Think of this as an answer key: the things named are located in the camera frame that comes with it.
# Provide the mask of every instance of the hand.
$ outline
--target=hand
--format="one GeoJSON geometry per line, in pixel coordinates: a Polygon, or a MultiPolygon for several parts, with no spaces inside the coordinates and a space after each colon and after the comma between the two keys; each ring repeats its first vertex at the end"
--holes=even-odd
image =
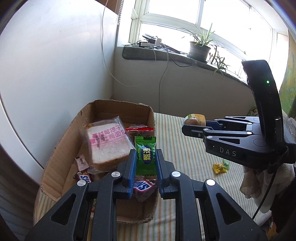
{"type": "MultiPolygon", "coordinates": [[[[270,183],[271,177],[272,174],[268,174],[266,170],[259,172],[244,167],[244,179],[240,191],[246,196],[246,198],[254,198],[255,204],[259,206],[270,183]]],[[[294,177],[295,173],[292,164],[285,163],[278,168],[271,189],[260,208],[262,213],[266,213],[270,210],[275,196],[278,194],[281,195],[293,181],[294,177]]]]}

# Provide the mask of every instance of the plant pot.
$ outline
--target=plant pot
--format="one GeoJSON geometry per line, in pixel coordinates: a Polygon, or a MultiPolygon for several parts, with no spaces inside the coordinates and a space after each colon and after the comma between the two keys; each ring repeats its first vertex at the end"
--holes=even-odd
{"type": "Polygon", "coordinates": [[[196,42],[190,42],[190,57],[200,62],[206,62],[207,56],[211,48],[205,45],[201,46],[195,44],[196,42]]]}

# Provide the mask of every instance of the silver screw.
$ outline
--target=silver screw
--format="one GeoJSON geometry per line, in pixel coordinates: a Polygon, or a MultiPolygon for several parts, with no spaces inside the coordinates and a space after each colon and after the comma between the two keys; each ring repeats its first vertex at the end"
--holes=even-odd
{"type": "Polygon", "coordinates": [[[181,173],[178,172],[178,171],[174,171],[174,172],[172,172],[172,176],[173,177],[179,177],[179,176],[181,176],[181,173]]]}
{"type": "Polygon", "coordinates": [[[112,172],[111,174],[112,177],[119,177],[120,175],[120,172],[112,172]]]}
{"type": "Polygon", "coordinates": [[[214,186],[216,184],[216,182],[213,179],[208,179],[206,181],[206,184],[208,184],[209,186],[214,186]]]}
{"type": "Polygon", "coordinates": [[[85,184],[86,184],[86,181],[85,180],[79,180],[77,182],[77,185],[80,186],[80,187],[84,186],[85,184]]]}

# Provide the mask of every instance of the colorful painting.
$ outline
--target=colorful painting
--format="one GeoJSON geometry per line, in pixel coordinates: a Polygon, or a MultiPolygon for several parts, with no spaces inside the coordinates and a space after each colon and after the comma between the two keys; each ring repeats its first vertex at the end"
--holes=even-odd
{"type": "Polygon", "coordinates": [[[296,117],[296,42],[289,33],[289,55],[287,69],[281,85],[279,96],[283,111],[295,119],[296,117]]]}

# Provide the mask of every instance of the yellow candy wrapper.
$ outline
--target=yellow candy wrapper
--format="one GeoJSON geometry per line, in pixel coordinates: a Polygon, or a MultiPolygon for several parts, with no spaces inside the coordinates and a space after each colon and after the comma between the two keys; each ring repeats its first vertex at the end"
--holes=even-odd
{"type": "Polygon", "coordinates": [[[227,172],[225,167],[221,163],[213,164],[213,170],[214,170],[214,173],[216,173],[216,174],[222,173],[222,172],[227,172]]]}

